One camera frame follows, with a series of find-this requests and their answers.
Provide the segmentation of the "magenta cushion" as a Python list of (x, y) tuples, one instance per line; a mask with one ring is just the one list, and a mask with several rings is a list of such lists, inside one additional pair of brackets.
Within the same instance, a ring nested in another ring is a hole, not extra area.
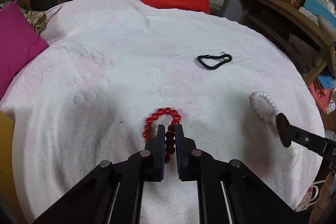
[(17, 2), (11, 2), (1, 9), (0, 44), (3, 97), (14, 77), (49, 45), (30, 26)]

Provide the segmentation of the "pink white textured blanket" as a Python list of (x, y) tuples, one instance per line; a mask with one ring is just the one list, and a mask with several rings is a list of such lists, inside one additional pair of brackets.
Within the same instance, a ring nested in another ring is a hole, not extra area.
[(145, 120), (179, 112), (215, 159), (241, 160), (290, 208), (321, 157), (292, 144), (251, 107), (267, 94), (291, 124), (317, 135), (318, 108), (294, 64), (261, 34), (225, 18), (158, 10), (140, 0), (76, 0), (50, 9), (49, 47), (12, 80), (1, 110), (15, 121), (13, 171), (27, 222), (104, 159), (143, 149)]

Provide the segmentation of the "wooden shelf unit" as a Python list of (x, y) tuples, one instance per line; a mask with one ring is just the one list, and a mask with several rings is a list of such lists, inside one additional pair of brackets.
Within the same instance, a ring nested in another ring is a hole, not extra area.
[[(242, 14), (238, 22), (268, 38), (282, 50), (310, 85), (325, 69), (335, 76), (335, 49), (328, 34), (307, 16), (281, 0), (239, 0)], [(304, 57), (290, 45), (294, 35), (316, 52)]]

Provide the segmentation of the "beige patterned fabric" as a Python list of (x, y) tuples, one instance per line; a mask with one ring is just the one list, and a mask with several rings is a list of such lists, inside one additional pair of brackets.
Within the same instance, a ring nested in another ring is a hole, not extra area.
[(20, 8), (25, 19), (37, 34), (40, 34), (47, 26), (47, 14), (43, 11), (24, 10)]

